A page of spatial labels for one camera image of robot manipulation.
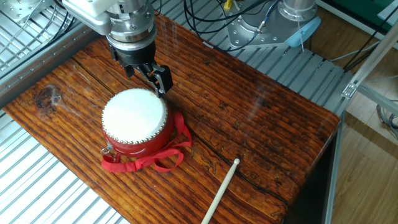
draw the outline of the drumstick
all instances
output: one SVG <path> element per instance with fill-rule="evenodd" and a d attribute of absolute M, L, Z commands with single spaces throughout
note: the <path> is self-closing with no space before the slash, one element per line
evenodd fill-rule
<path fill-rule="evenodd" d="M 220 202 L 229 182 L 232 179 L 232 176 L 235 173 L 236 170 L 236 166 L 239 164 L 240 160 L 239 159 L 235 159 L 234 160 L 234 164 L 232 164 L 231 168 L 229 169 L 228 173 L 226 174 L 223 183 L 220 186 L 220 189 L 218 189 L 216 196 L 213 199 L 213 202 L 211 203 L 209 210 L 207 210 L 205 217 L 203 218 L 203 221 L 201 222 L 201 224 L 207 224 L 209 223 L 211 217 L 213 216 L 214 211 L 217 208 L 218 203 Z"/>

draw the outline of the red ribbon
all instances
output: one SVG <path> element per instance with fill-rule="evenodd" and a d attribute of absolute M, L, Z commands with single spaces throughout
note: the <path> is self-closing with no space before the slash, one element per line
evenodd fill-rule
<path fill-rule="evenodd" d="M 184 155 L 181 151 L 177 149 L 177 147 L 191 147 L 192 146 L 192 137 L 189 133 L 188 128 L 184 123 L 184 118 L 181 113 L 176 112 L 172 115 L 174 117 L 174 126 L 177 128 L 178 136 L 171 140 L 163 149 L 161 149 L 157 154 L 149 157 L 144 157 L 137 159 L 135 162 L 128 162 L 128 163 L 119 163 L 120 155 L 118 154 L 116 158 L 113 158 L 109 155 L 103 156 L 102 159 L 102 167 L 107 170 L 108 172 L 135 172 L 142 168 L 145 168 L 151 164 L 155 164 L 155 168 L 158 172 L 168 172 L 173 168 L 180 165 L 182 162 Z M 175 140 L 184 134 L 189 141 L 181 142 L 172 146 Z M 178 160 L 175 166 L 171 169 L 161 167 L 157 164 L 159 159 L 164 159 L 170 156 L 178 155 Z"/>

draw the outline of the white drumhead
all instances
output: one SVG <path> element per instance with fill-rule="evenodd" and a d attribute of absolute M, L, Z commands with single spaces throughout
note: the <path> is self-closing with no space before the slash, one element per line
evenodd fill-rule
<path fill-rule="evenodd" d="M 125 90 L 115 95 L 102 115 L 106 134 L 121 143 L 139 144 L 158 135 L 167 119 L 163 99 L 144 89 Z"/>

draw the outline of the wooden table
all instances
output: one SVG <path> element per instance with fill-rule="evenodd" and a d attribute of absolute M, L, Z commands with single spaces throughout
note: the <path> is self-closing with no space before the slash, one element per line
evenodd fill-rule
<path fill-rule="evenodd" d="M 156 61 L 168 65 L 174 79 L 165 98 L 183 113 L 193 134 L 192 148 L 183 149 L 185 160 L 172 172 L 147 167 L 112 174 L 101 168 L 104 105 L 125 89 L 150 88 L 140 75 L 125 78 L 105 38 L 4 111 L 132 223 L 200 223 L 236 157 L 241 163 L 212 221 L 281 223 L 339 118 L 206 47 L 168 18 L 156 21 Z"/>

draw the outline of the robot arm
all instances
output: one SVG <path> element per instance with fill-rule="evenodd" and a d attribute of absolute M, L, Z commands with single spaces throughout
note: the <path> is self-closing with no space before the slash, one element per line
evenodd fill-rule
<path fill-rule="evenodd" d="M 128 78 L 134 69 L 161 97 L 173 86 L 170 69 L 155 62 L 154 8 L 148 0 L 63 0 L 67 11 L 109 42 L 112 58 Z"/>

